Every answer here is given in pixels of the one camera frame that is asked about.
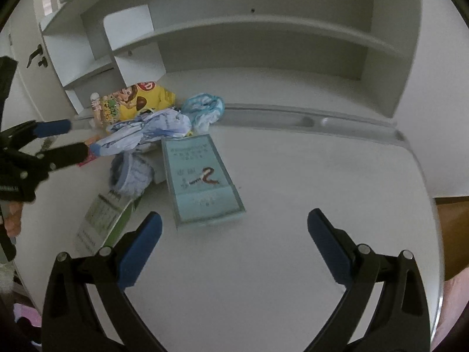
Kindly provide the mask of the person left hand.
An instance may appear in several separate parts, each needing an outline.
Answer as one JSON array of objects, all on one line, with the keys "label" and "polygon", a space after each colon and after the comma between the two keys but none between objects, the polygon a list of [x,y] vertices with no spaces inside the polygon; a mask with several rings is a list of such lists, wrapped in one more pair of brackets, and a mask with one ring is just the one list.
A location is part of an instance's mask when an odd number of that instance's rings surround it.
[{"label": "person left hand", "polygon": [[4,228],[10,238],[17,237],[21,233],[21,217],[23,203],[10,202],[8,204],[8,214],[4,218]]}]

